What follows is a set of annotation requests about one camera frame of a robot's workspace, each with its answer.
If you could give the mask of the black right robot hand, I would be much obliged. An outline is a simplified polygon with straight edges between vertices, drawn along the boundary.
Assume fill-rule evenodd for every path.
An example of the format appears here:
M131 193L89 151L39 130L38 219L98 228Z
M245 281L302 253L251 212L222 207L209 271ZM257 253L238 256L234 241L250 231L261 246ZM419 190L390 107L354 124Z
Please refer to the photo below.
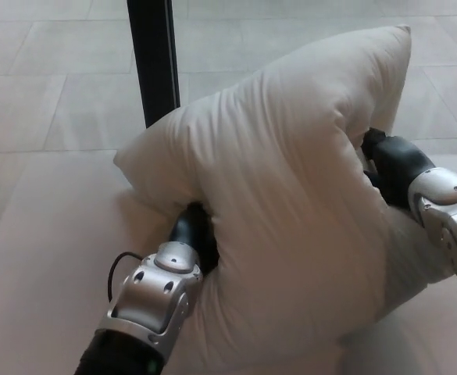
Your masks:
M380 190L384 201L410 210L410 184L421 173L433 169L434 163L403 137L389 136L375 128L364 134L361 149L366 160L375 166L374 172L365 170L364 174Z

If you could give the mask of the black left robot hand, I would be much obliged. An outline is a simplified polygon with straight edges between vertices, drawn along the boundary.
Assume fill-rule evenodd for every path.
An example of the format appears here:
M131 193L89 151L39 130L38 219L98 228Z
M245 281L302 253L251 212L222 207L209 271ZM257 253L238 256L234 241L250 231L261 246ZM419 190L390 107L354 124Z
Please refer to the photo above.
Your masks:
M192 202L180 213L168 240L191 246L198 255L198 265L204 276L217 267L220 255L212 221L200 202Z

